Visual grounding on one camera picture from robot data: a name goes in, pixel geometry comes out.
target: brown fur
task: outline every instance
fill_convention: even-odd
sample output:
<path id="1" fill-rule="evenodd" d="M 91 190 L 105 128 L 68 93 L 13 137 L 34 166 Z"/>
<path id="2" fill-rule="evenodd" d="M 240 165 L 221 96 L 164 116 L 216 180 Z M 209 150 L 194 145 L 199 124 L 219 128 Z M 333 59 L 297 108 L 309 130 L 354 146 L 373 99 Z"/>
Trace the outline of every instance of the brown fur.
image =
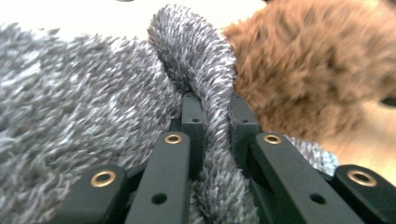
<path id="1" fill-rule="evenodd" d="M 275 0 L 224 34 L 264 130 L 318 141 L 396 88 L 396 14 L 364 0 Z"/>

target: gray knitted fabric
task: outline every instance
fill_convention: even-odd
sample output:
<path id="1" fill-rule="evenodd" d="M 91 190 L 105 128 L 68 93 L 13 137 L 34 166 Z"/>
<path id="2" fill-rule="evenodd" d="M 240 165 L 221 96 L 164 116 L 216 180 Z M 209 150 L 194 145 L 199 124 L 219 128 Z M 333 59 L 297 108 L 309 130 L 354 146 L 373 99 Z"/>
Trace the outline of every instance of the gray knitted fabric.
<path id="1" fill-rule="evenodd" d="M 144 161 L 180 109 L 147 42 L 40 36 L 0 27 L 1 223 L 47 220 L 87 169 Z"/>
<path id="2" fill-rule="evenodd" d="M 49 220 L 87 169 L 145 161 L 188 91 L 207 115 L 191 223 L 258 223 L 248 182 L 230 153 L 230 45 L 182 6 L 161 9 L 148 34 L 148 42 L 62 41 L 56 31 L 0 25 L 0 223 Z M 290 140 L 314 167 L 332 174 L 333 154 Z"/>

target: fuzzy gray fabric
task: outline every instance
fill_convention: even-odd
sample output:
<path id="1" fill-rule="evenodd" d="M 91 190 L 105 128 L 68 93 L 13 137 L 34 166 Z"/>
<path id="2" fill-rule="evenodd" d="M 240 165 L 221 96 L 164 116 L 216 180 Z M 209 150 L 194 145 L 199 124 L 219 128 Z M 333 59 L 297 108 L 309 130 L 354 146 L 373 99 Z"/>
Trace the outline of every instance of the fuzzy gray fabric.
<path id="1" fill-rule="evenodd" d="M 207 115 L 191 223 L 258 223 L 248 182 L 230 152 L 230 45 L 182 6 L 161 9 L 148 35 L 148 42 L 62 41 L 56 32 L 0 25 L 0 223 L 49 220 L 87 169 L 145 161 L 188 91 Z M 290 140 L 314 167 L 332 174 L 333 154 Z"/>

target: small hole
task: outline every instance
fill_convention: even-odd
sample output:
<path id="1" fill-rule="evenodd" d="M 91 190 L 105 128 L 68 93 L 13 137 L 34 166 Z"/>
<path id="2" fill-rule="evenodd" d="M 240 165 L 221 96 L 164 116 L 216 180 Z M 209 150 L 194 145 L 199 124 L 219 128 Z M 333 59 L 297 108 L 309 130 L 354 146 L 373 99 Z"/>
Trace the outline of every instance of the small hole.
<path id="1" fill-rule="evenodd" d="M 178 137 L 177 136 L 170 136 L 168 139 L 171 142 L 176 142 L 178 140 Z"/>
<path id="2" fill-rule="evenodd" d="M 369 177 L 367 177 L 366 175 L 354 174 L 354 176 L 356 178 L 358 178 L 359 180 L 364 181 L 364 182 L 369 182 L 370 181 Z"/>
<path id="3" fill-rule="evenodd" d="M 326 200 L 319 194 L 311 194 L 311 195 L 309 195 L 309 198 L 314 203 L 319 203 L 319 204 L 325 204 L 326 203 Z"/>
<path id="4" fill-rule="evenodd" d="M 272 141 L 272 142 L 276 142 L 277 138 L 273 137 L 273 136 L 269 136 L 268 140 Z"/>
<path id="5" fill-rule="evenodd" d="M 110 179 L 110 175 L 109 174 L 102 174 L 96 177 L 96 181 L 97 182 L 106 182 L 107 180 Z"/>
<path id="6" fill-rule="evenodd" d="M 164 193 L 158 193 L 154 196 L 152 196 L 151 201 L 155 204 L 162 204 L 166 202 L 166 194 Z"/>

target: metal grommet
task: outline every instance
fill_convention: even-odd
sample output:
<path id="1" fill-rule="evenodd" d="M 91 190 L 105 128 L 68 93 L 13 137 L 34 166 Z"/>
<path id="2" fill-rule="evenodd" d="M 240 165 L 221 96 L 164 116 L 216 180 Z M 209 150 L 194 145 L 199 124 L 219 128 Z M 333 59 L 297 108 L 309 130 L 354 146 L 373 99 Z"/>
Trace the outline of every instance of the metal grommet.
<path id="1" fill-rule="evenodd" d="M 181 139 L 183 138 L 178 134 L 169 134 L 165 137 L 165 142 L 168 144 L 177 144 L 181 142 Z"/>
<path id="2" fill-rule="evenodd" d="M 268 134 L 265 135 L 264 141 L 270 144 L 279 144 L 282 142 L 282 139 L 276 135 Z"/>
<path id="3" fill-rule="evenodd" d="M 377 184 L 376 180 L 372 176 L 364 173 L 363 171 L 348 171 L 347 177 L 349 177 L 349 179 L 353 180 L 355 183 L 363 185 L 365 187 L 375 187 Z"/>
<path id="4" fill-rule="evenodd" d="M 112 171 L 101 171 L 91 178 L 91 185 L 96 188 L 105 187 L 116 179 L 116 173 Z"/>

